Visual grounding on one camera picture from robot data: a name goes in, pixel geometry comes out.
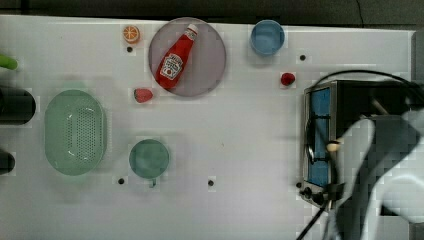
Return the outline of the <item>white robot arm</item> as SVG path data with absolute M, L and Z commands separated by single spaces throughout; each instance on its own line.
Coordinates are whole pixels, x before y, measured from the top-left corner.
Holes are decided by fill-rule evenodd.
M 342 198 L 329 211 L 323 240 L 377 240 L 380 212 L 423 222 L 423 112 L 354 123 L 339 139 Z

